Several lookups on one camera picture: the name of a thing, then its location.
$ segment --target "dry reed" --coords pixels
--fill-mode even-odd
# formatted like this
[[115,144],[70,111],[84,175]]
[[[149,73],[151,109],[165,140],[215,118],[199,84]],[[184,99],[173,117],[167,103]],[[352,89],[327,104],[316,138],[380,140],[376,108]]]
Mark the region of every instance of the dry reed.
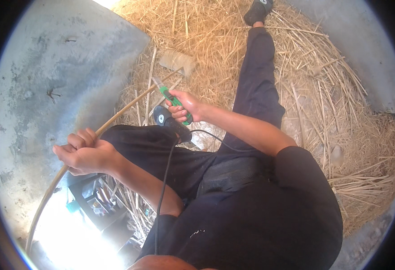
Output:
[[[250,3],[250,0],[118,3],[113,11],[152,38],[119,106],[131,101],[135,90],[142,93],[148,87],[152,51],[156,47],[156,61],[168,49],[196,59],[196,71],[180,81],[177,89],[231,109],[246,51],[248,27],[242,16]],[[344,234],[349,235],[382,214],[394,198],[395,117],[371,111],[360,79],[341,52],[318,25],[293,7],[276,1],[265,25],[274,40],[275,84],[280,103],[286,108],[281,129],[313,154],[337,193]],[[163,77],[169,72],[156,64],[153,74]],[[173,76],[166,85],[170,87],[178,78],[179,75]],[[151,95],[150,109],[160,97],[157,91]],[[143,102],[139,109],[143,122]],[[138,125],[137,115],[135,106],[117,123]],[[211,143],[207,148],[216,150],[218,142]]]

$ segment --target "black cable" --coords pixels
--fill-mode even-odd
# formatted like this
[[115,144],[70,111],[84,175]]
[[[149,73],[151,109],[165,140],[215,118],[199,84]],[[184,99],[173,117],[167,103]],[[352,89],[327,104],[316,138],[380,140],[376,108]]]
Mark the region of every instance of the black cable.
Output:
[[[209,134],[209,135],[213,136],[214,138],[216,138],[217,140],[219,140],[222,144],[224,144],[227,148],[229,148],[229,149],[231,149],[231,150],[233,150],[233,151],[236,151],[236,152],[248,153],[248,152],[257,151],[256,149],[251,149],[251,150],[240,150],[240,149],[232,148],[232,147],[230,147],[229,145],[227,145],[225,142],[223,142],[223,140],[221,140],[220,138],[218,138],[216,135],[211,134],[211,133],[209,133],[209,132],[207,132],[207,131],[205,131],[205,130],[195,129],[195,130],[190,131],[190,133],[196,132],[196,131],[205,132],[206,134]],[[169,153],[168,165],[166,165],[165,177],[164,177],[164,179],[163,179],[162,194],[161,194],[161,196],[160,196],[160,200],[158,201],[157,216],[156,216],[156,218],[158,218],[158,217],[160,216],[160,208],[162,207],[162,201],[163,201],[163,197],[164,197],[164,194],[165,194],[166,179],[167,179],[167,176],[168,176],[168,170],[169,170],[169,165],[170,165],[170,161],[171,161],[171,158],[172,158],[173,149],[175,148],[175,146],[176,146],[177,143],[179,142],[179,139],[180,139],[180,138],[181,138],[181,137],[179,137],[179,138],[175,141],[175,143],[173,144],[173,146],[172,146],[172,148],[171,148],[171,151],[170,151],[170,153]],[[158,255],[158,221],[159,221],[159,219],[157,219],[157,224],[156,224],[156,242],[155,242],[155,251],[154,251],[154,255]]]

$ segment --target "black sneaker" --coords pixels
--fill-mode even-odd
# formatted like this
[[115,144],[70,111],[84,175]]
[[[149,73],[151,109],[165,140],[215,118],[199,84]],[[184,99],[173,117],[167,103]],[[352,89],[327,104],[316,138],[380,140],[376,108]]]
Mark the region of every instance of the black sneaker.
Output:
[[181,124],[172,117],[172,114],[170,111],[161,105],[157,105],[154,108],[154,120],[159,126],[166,126],[170,127],[173,129],[175,133],[179,135],[181,138],[181,143],[189,142],[191,141],[191,133],[190,130],[184,126],[184,124]]
[[273,0],[254,0],[251,8],[244,15],[247,25],[253,26],[255,22],[265,22],[265,17],[271,12]]

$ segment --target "black pants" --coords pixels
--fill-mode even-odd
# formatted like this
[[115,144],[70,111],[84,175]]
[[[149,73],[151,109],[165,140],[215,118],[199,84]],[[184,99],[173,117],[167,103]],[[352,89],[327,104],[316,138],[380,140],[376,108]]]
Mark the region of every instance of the black pants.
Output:
[[[274,85],[274,43],[265,28],[249,30],[247,52],[239,75],[233,111],[254,117],[280,128],[285,109],[278,103]],[[112,143],[125,158],[163,180],[175,133],[160,126],[133,127],[117,125],[101,137]],[[253,149],[227,133],[224,142],[236,149]],[[259,151],[235,152],[223,144],[216,153],[191,151],[176,147],[172,154],[167,184],[182,199],[193,199],[202,176],[209,166],[238,156],[253,155],[270,166],[271,158]]]

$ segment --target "black shirt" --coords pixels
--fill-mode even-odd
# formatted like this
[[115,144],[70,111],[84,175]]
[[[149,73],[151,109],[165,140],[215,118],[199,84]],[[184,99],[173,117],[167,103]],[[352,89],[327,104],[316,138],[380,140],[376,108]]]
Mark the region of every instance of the black shirt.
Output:
[[[197,269],[329,269],[342,242],[326,177],[307,150],[293,146],[277,154],[272,181],[207,193],[179,217],[157,219],[158,254]],[[154,254],[154,241],[155,226],[139,258]]]

